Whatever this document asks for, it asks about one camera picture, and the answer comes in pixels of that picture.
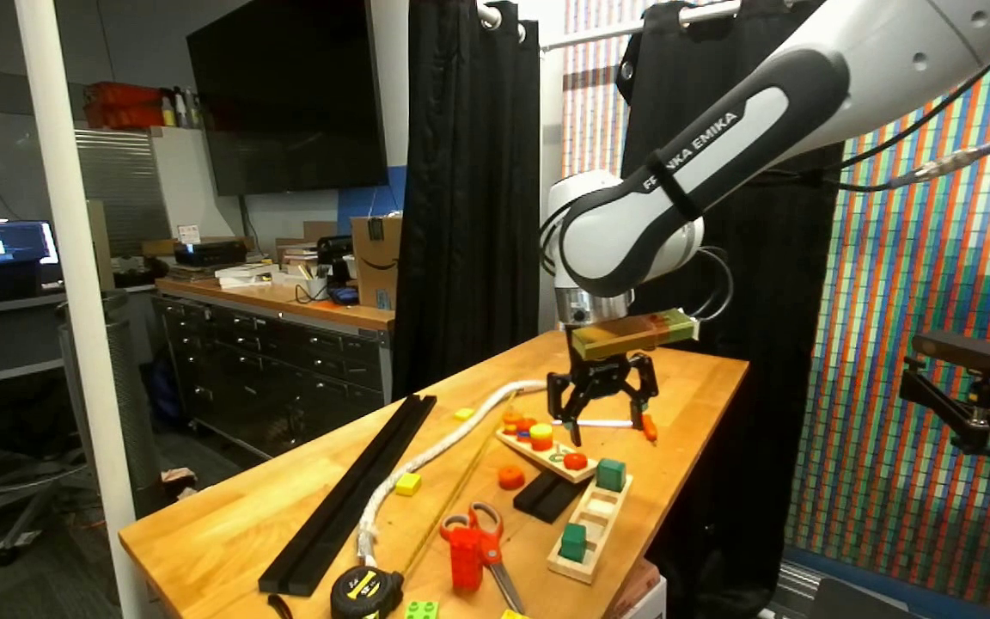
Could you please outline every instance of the box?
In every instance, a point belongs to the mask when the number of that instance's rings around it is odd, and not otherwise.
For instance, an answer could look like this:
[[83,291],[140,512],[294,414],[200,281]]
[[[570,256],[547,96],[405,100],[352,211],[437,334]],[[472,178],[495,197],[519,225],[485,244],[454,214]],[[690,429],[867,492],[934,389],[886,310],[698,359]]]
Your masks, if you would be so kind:
[[401,216],[354,216],[352,237],[362,307],[396,310]]
[[312,242],[312,244],[318,244],[321,237],[334,237],[334,236],[336,236],[336,225],[334,225],[334,220],[307,220],[307,225],[302,225],[302,237]]
[[659,581],[625,614],[625,619],[667,619],[667,579]]

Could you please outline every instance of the wooden countertop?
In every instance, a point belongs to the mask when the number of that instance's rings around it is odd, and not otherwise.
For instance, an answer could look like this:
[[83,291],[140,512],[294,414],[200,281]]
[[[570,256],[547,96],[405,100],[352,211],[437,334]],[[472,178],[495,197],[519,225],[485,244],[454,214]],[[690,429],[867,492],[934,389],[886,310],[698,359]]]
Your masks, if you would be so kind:
[[[405,576],[405,602],[437,602],[439,617],[501,614],[499,589],[487,576],[468,600],[452,592],[447,543],[437,536],[447,512],[461,512],[468,504],[487,504],[505,515],[505,567],[517,579],[529,617],[603,617],[656,536],[678,488],[687,483],[746,375],[746,361],[687,351],[652,351],[652,365],[659,379],[659,397],[650,403],[650,417],[659,429],[656,444],[636,429],[581,429],[592,459],[625,460],[625,473],[634,475],[625,507],[592,586],[561,579],[547,567],[547,553],[570,510],[558,522],[543,522],[517,512],[511,492],[495,487],[501,464],[522,464],[529,480],[535,475],[519,453],[495,442],[505,406],[547,421],[547,397],[529,391],[495,411],[474,434],[427,464],[417,495],[388,495],[382,507],[378,566]],[[454,414],[479,411],[505,383],[543,379],[547,372],[568,372],[561,331],[540,334],[423,389],[423,397],[437,397],[437,406],[411,444],[405,460],[461,426]],[[396,406],[400,403],[121,529],[129,553],[165,600],[172,617],[275,619],[278,614],[259,592],[260,571],[312,515],[330,487],[344,480],[346,464],[359,460]],[[629,421],[629,399],[594,399],[581,421]],[[287,600],[294,617],[330,617],[330,586],[352,566],[354,543],[336,553],[312,600]]]
[[156,291],[168,296],[235,302],[235,307],[248,307],[259,312],[323,320],[323,323],[372,331],[372,334],[393,334],[393,323],[396,323],[393,310],[312,302],[312,299],[302,299],[296,287],[220,291],[218,279],[157,279]]

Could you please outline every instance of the cabinet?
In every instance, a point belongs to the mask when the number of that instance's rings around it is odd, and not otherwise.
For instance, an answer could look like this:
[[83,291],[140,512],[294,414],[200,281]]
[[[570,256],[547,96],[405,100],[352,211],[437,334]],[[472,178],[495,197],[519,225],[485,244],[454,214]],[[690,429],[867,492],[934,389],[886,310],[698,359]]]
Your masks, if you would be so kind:
[[393,397],[388,334],[252,302],[157,292],[180,403],[194,424],[271,459]]

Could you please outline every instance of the green object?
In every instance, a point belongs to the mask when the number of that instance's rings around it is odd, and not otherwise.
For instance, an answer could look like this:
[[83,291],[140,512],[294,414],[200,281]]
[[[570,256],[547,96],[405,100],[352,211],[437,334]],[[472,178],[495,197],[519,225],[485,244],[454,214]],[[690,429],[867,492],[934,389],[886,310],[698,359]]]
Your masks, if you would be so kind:
[[603,459],[594,468],[594,487],[608,488],[608,492],[624,492],[625,488],[625,460]]
[[405,619],[437,619],[437,617],[439,617],[439,609],[430,600],[417,600],[405,606]]
[[588,528],[568,522],[561,532],[561,558],[584,562],[588,558]]

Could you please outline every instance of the cardboard box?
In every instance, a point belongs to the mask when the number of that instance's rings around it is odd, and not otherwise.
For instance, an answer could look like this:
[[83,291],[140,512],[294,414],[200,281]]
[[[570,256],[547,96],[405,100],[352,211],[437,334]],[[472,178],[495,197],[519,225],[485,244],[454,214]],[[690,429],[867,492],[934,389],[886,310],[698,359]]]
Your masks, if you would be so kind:
[[396,310],[401,216],[354,216],[352,237],[362,307]]
[[334,220],[307,220],[302,225],[302,237],[307,242],[321,242],[321,237],[334,237],[336,236],[336,225]]

